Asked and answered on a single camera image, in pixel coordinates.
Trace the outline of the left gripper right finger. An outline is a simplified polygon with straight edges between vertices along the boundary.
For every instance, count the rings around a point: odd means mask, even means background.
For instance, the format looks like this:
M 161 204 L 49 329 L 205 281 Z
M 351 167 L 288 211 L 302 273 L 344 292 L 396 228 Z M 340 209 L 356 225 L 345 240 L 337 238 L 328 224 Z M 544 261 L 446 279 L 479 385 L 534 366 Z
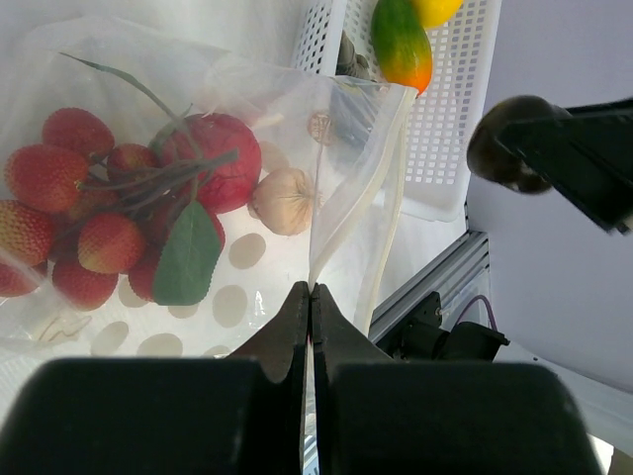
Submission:
M 560 378 L 525 363 L 397 362 L 311 295 L 323 474 L 597 474 Z

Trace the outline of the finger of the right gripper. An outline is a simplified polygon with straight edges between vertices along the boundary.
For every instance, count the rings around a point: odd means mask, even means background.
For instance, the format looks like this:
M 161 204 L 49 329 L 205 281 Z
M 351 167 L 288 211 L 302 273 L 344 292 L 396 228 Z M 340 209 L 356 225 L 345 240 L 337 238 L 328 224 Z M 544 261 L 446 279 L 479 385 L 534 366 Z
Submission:
M 632 232 L 632 118 L 511 122 L 496 141 L 599 228 Z
M 633 98 L 562 109 L 563 119 L 631 118 Z

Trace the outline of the yellow lemon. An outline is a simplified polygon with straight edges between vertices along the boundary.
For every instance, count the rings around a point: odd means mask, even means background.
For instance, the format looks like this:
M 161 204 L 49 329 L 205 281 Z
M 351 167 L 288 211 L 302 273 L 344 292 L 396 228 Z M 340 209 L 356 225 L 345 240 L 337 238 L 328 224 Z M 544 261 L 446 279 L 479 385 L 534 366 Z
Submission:
M 443 26 L 463 3 L 463 0 L 411 0 L 418 22 L 426 29 Z

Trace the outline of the clear dotted zip bag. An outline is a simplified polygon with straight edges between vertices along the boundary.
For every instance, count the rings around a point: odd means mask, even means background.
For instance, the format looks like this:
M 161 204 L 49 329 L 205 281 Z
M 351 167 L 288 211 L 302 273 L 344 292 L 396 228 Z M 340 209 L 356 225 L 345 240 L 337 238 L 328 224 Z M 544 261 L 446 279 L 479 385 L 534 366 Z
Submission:
M 1 403 L 61 357 L 226 354 L 298 281 L 370 328 L 413 89 L 84 17 L 1 65 Z

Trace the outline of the green orange mango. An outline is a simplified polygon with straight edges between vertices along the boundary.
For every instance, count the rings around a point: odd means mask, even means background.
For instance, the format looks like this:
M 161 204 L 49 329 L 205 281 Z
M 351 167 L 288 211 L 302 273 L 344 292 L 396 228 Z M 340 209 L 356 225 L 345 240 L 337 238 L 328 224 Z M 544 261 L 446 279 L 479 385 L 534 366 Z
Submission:
M 380 0 L 370 22 L 370 37 L 382 76 L 411 87 L 420 96 L 433 69 L 431 45 L 410 1 Z

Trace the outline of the beige garlic bulb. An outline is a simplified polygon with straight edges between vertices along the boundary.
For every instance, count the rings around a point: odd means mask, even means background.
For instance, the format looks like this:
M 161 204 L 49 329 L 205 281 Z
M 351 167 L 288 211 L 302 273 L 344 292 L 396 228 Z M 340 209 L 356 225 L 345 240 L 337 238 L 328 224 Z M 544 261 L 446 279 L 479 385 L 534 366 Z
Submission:
M 301 169 L 273 170 L 254 189 L 250 206 L 261 223 L 273 234 L 295 236 L 312 223 L 315 191 Z

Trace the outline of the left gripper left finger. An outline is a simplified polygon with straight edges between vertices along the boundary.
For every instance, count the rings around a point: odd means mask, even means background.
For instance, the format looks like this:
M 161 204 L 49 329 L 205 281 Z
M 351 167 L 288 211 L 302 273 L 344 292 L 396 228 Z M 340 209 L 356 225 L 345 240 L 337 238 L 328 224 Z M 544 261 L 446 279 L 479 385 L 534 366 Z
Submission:
M 308 286 L 223 358 L 64 358 L 1 431 L 5 474 L 299 474 Z

